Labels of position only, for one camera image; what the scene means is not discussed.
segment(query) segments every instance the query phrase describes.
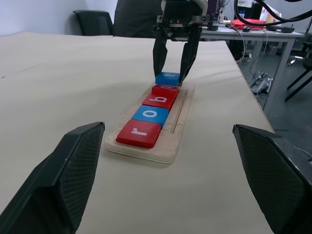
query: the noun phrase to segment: chair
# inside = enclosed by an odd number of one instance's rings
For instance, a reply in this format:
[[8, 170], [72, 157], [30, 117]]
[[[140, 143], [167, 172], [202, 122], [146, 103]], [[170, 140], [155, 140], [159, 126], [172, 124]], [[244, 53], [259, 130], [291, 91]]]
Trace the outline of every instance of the chair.
[[108, 12], [91, 10], [77, 10], [73, 12], [78, 17], [84, 36], [113, 35], [113, 23]]
[[[312, 47], [312, 43], [310, 43], [310, 39], [311, 39], [312, 36], [309, 34], [311, 25], [312, 25], [312, 18], [311, 18], [311, 20], [310, 20], [310, 22], [309, 22], [309, 24], [307, 26], [307, 30], [306, 30], [306, 33], [305, 33], [305, 36], [304, 36], [304, 38], [307, 39], [307, 40], [305, 42], [302, 42], [302, 44], [303, 44], [302, 52], [304, 52], [304, 53], [307, 52], [305, 58], [309, 57], [310, 51], [311, 51], [311, 47]], [[301, 57], [301, 56], [290, 56], [288, 58], [288, 61], [287, 61], [287, 66], [290, 67], [296, 61], [304, 60], [305, 58]]]
[[290, 56], [289, 59], [288, 59], [288, 62], [287, 62], [287, 66], [288, 67], [292, 66], [297, 61], [301, 61], [301, 60], [304, 60], [304, 59], [309, 57], [309, 55], [311, 53], [311, 49], [312, 49], [312, 42], [303, 42], [302, 44], [303, 44], [302, 52], [306, 53], [306, 56], [305, 57]]
[[[288, 86], [287, 90], [290, 90], [295, 84], [298, 83], [309, 71], [312, 70], [312, 58], [306, 58], [303, 61], [303, 67], [306, 69], [306, 71], [299, 76], [293, 83], [291, 83], [290, 86]], [[295, 96], [301, 89], [303, 89], [307, 84], [309, 84], [312, 81], [312, 76], [307, 79], [302, 85], [299, 86], [295, 91], [293, 91], [287, 98], [285, 98], [285, 101], [288, 101], [291, 99], [293, 96]]]

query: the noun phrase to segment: wall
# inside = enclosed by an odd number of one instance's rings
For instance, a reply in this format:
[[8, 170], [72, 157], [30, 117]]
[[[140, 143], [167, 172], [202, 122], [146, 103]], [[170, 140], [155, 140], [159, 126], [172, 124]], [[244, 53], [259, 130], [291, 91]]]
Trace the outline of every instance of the wall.
[[86, 0], [90, 10], [99, 10], [109, 12], [114, 22], [117, 0]]
[[73, 10], [86, 0], [0, 0], [0, 36], [20, 31], [81, 35]]
[[[224, 15], [227, 16], [228, 19], [232, 20], [234, 18], [234, 0], [230, 1], [230, 4], [228, 4], [225, 8]], [[265, 3], [282, 13], [283, 18], [286, 19], [312, 10], [312, 1], [310, 0], [303, 0], [296, 3], [286, 2], [284, 0], [266, 0]], [[291, 26], [293, 24], [296, 32], [305, 33], [310, 19], [311, 18], [299, 22], [287, 23], [285, 25]]]

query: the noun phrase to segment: white letter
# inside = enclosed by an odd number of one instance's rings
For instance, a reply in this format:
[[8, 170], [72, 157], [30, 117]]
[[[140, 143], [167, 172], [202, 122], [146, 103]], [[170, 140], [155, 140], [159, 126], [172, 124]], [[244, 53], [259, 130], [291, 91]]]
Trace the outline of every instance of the white letter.
[[163, 89], [171, 89], [170, 86], [161, 86], [161, 88], [163, 88]]
[[153, 118], [153, 117], [156, 117], [156, 116], [157, 116], [157, 112], [156, 112], [156, 111], [144, 111], [144, 112], [143, 112], [143, 115], [144, 115], [145, 117]]
[[147, 133], [142, 133], [142, 132], [139, 132], [137, 130], [137, 128], [134, 128], [133, 131], [131, 132], [132, 134], [137, 134], [137, 135], [141, 135], [141, 136], [146, 136]]
[[159, 101], [159, 102], [166, 102], [168, 99], [165, 97], [156, 97], [155, 99], [150, 99], [150, 101]]

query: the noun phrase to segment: wooden board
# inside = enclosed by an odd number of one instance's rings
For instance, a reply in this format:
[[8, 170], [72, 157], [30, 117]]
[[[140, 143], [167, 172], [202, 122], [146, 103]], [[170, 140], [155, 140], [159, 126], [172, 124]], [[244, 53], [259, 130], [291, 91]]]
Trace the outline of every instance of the wooden board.
[[132, 145], [122, 144], [116, 141], [117, 135], [132, 118], [133, 114], [141, 106], [143, 100], [151, 93], [152, 84], [135, 105], [126, 113], [126, 116], [106, 138], [105, 144], [109, 151], [147, 159], [160, 163], [173, 163], [179, 148], [186, 118], [192, 103], [194, 85], [184, 83], [167, 117], [158, 140], [152, 149], [145, 149]]

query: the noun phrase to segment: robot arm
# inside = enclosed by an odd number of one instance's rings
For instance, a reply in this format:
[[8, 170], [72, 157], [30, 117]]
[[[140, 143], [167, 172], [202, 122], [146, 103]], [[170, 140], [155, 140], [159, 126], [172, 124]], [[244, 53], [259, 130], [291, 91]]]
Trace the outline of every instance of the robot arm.
[[[195, 2], [203, 10], [203, 13], [202, 13], [203, 16], [205, 16], [207, 14], [207, 9], [208, 9], [208, 1], [207, 0], [191, 0], [191, 1]], [[166, 7], [166, 0], [163, 0], [161, 3], [162, 11], [165, 10], [165, 7]]]
[[159, 75], [167, 57], [166, 43], [172, 41], [186, 42], [180, 68], [180, 83], [189, 73], [197, 55], [201, 36], [201, 27], [213, 23], [206, 16], [207, 0], [163, 0], [163, 15], [157, 17], [155, 28], [156, 40], [153, 49], [154, 74]]

